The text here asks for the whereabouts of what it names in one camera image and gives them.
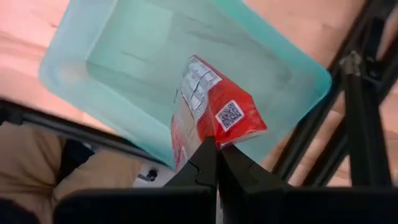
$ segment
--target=black metal bar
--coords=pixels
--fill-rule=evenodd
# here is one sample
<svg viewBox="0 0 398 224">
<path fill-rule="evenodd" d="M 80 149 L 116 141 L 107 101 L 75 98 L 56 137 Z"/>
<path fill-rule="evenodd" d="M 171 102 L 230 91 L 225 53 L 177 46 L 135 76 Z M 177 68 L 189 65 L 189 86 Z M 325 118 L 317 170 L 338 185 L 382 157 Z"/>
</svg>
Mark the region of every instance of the black metal bar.
<svg viewBox="0 0 398 224">
<path fill-rule="evenodd" d="M 378 103 L 381 104 L 398 78 L 398 37 L 395 38 L 389 47 L 379 67 L 383 68 L 380 71 L 383 74 L 382 83 L 377 90 Z M 347 143 L 348 137 L 346 135 L 345 121 L 343 120 L 333 133 L 302 185 L 326 186 L 343 159 L 348 155 Z"/>
<path fill-rule="evenodd" d="M 154 158 L 128 140 L 95 128 L 58 118 L 4 99 L 0 99 L 0 112 L 4 121 L 8 121 L 13 124 L 21 125 L 23 123 L 32 123 L 52 130 L 67 138 L 104 147 L 106 149 L 121 151 L 123 153 L 166 166 L 165 163 Z"/>
<path fill-rule="evenodd" d="M 342 74 L 346 102 L 346 132 L 353 186 L 391 186 L 376 84 L 364 77 L 361 56 L 350 54 Z"/>
<path fill-rule="evenodd" d="M 335 103 L 341 91 L 341 77 L 339 62 L 358 42 L 369 19 L 375 14 L 379 7 L 378 0 L 368 0 L 364 3 L 361 12 L 341 45 L 338 53 L 333 59 L 329 71 L 333 77 L 332 88 L 314 109 L 304 117 L 295 128 L 292 136 L 280 155 L 272 173 L 278 175 L 282 180 L 289 180 L 298 166 L 312 139 L 317 134 L 320 126 L 326 119 L 331 107 Z"/>
</svg>

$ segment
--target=qr code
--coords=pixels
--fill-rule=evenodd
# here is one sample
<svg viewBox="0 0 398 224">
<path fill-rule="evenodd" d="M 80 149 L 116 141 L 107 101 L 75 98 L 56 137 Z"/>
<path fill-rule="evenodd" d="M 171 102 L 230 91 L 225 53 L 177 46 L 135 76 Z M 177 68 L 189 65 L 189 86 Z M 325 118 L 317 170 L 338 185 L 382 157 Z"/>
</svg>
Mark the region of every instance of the qr code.
<svg viewBox="0 0 398 224">
<path fill-rule="evenodd" d="M 228 131 L 234 124 L 243 118 L 244 114 L 239 105 L 234 101 L 227 103 L 223 109 L 216 115 L 217 121 L 223 127 L 224 131 Z"/>
</svg>

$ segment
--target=snack bag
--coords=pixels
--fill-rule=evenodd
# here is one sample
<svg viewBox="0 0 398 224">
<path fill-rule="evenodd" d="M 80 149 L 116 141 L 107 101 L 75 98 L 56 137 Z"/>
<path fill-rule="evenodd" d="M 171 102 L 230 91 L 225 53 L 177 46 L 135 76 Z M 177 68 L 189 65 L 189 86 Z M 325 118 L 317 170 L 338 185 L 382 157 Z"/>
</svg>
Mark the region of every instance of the snack bag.
<svg viewBox="0 0 398 224">
<path fill-rule="evenodd" d="M 171 125 L 176 171 L 207 136 L 221 149 L 267 130 L 252 96 L 196 55 L 183 73 L 176 103 Z"/>
</svg>

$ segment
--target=wooden floor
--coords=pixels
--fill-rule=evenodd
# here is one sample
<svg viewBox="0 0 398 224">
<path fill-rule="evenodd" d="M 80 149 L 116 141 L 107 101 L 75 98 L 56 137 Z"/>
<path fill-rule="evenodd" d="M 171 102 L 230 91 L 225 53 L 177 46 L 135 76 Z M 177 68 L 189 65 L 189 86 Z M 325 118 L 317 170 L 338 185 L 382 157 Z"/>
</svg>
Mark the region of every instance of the wooden floor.
<svg viewBox="0 0 398 224">
<path fill-rule="evenodd" d="M 329 66 L 364 0 L 246 0 L 264 19 L 324 67 Z M 57 30 L 68 0 L 0 1 L 0 96 L 101 129 L 102 124 L 49 93 L 37 79 L 45 49 Z M 379 55 L 398 29 L 398 10 L 391 17 Z M 381 106 L 391 167 L 398 173 L 398 87 Z M 303 181 L 344 113 L 342 97 L 333 107 L 290 180 Z M 287 139 L 263 162 L 271 169 Z M 330 185 L 349 185 L 346 160 Z"/>
<path fill-rule="evenodd" d="M 329 66 L 333 57 L 351 27 L 364 0 L 246 0 L 264 19 L 284 34 L 296 46 L 311 55 L 324 67 Z M 398 31 L 398 10 L 389 19 L 379 51 L 379 57 L 388 48 Z M 300 185 L 308 174 L 316 158 L 322 152 L 337 125 L 344 115 L 344 98 L 340 95 L 330 111 L 305 157 L 290 179 L 290 183 Z M 398 173 L 398 85 L 381 106 L 385 137 L 387 141 L 392 175 Z M 286 137 L 275 147 L 263 162 L 271 170 L 280 156 Z M 350 185 L 349 159 L 346 158 L 329 185 Z"/>
</svg>

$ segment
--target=teal plastic bin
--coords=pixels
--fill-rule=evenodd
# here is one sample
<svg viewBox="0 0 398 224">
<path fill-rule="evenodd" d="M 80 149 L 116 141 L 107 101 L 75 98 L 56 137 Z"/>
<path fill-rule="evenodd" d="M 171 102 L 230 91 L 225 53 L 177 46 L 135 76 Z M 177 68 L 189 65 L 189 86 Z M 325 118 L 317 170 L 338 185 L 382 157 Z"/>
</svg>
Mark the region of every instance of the teal plastic bin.
<svg viewBox="0 0 398 224">
<path fill-rule="evenodd" d="M 40 79 L 173 168 L 170 119 L 192 55 L 252 94 L 269 131 L 237 146 L 256 162 L 331 85 L 241 0 L 70 0 Z"/>
</svg>

